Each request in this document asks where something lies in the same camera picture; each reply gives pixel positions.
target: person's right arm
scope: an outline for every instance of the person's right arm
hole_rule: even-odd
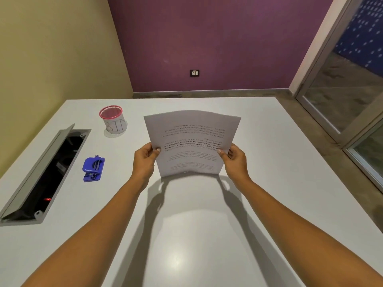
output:
[[[217,151],[227,175],[307,287],[383,286],[383,277],[360,257],[254,183],[246,155],[236,145],[232,144],[228,155]]]

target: paragraph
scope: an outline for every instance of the paragraph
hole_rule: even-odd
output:
[[[208,169],[208,170],[213,170],[214,167],[210,165],[205,165],[202,163],[196,163],[196,162],[183,162],[180,164],[177,164],[171,168],[171,170],[175,170],[178,168],[185,168],[185,167],[196,167],[196,168],[201,168],[201,169]]]
[[[170,130],[165,130],[165,135],[162,137],[164,138],[168,136],[186,133],[205,134],[213,137],[223,138],[225,135],[225,129],[218,129],[204,125],[179,125],[174,126]]]
[[[169,151],[171,149],[175,149],[175,148],[179,148],[179,147],[185,147],[185,146],[193,146],[193,147],[216,150],[218,148],[221,148],[222,143],[219,141],[214,141],[214,140],[210,140],[210,139],[204,139],[204,140],[181,139],[178,141],[166,143],[163,148],[164,148],[164,151]]]
[[[172,160],[175,160],[175,159],[179,159],[179,158],[185,158],[185,157],[198,157],[198,158],[203,158],[203,159],[206,159],[206,160],[209,160],[209,161],[217,161],[217,157],[214,156],[214,155],[210,155],[210,154],[206,154],[206,153],[203,153],[203,152],[197,152],[197,151],[185,151],[185,152],[179,152],[175,155],[172,155],[169,157],[169,160],[168,161],[172,161]]]

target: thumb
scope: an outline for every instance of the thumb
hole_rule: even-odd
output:
[[[229,156],[222,149],[217,149],[217,152],[221,156],[224,163],[230,160]]]
[[[156,150],[153,150],[153,153],[149,156],[149,159],[153,160],[153,163],[154,163],[154,161],[157,159],[158,155],[160,155],[160,152],[161,152],[160,147],[158,147]]]

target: electrical outlet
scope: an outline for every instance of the electrical outlet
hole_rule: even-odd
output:
[[[192,78],[199,77],[199,70],[190,70],[190,77]]]

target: person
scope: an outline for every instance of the person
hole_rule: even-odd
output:
[[[101,286],[140,193],[161,149],[150,143],[134,154],[132,175],[108,204],[62,244],[22,287]],[[278,202],[253,182],[236,145],[217,150],[226,173],[249,201],[283,255],[307,287],[381,287],[383,277],[327,233]]]

